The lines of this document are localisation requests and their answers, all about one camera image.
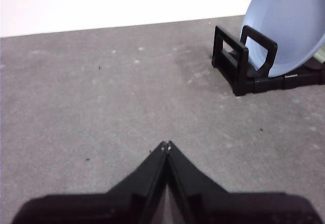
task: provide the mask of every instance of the plate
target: plate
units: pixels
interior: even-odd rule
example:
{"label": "plate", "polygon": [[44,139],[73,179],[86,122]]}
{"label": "plate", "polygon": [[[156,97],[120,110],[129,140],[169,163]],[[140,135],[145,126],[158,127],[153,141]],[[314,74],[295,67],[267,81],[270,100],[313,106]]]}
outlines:
{"label": "plate", "polygon": [[[325,0],[252,0],[243,26],[249,25],[278,44],[269,77],[288,73],[325,44]],[[249,62],[258,70],[267,50],[247,38]]]}

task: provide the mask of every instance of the black plastic stand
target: black plastic stand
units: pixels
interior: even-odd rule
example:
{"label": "black plastic stand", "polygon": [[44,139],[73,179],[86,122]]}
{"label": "black plastic stand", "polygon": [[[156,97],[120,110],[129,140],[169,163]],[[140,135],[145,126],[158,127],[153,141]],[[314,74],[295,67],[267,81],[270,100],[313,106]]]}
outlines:
{"label": "black plastic stand", "polygon": [[[248,62],[248,48],[245,46],[247,37],[267,49],[267,57],[262,67],[256,71]],[[227,52],[223,48],[223,41],[234,50]],[[325,84],[325,62],[321,65],[314,58],[308,60],[299,68],[282,76],[269,78],[277,52],[277,44],[259,33],[257,30],[244,26],[240,42],[219,26],[215,28],[212,65],[218,68],[233,88],[236,96],[247,93],[260,93],[274,89],[290,89],[299,86]],[[318,67],[309,63],[318,63]]]}
{"label": "black plastic stand", "polygon": [[106,194],[28,201],[13,224],[150,223],[168,184],[188,224],[321,224],[308,200],[285,193],[228,193],[173,144],[161,142]]}

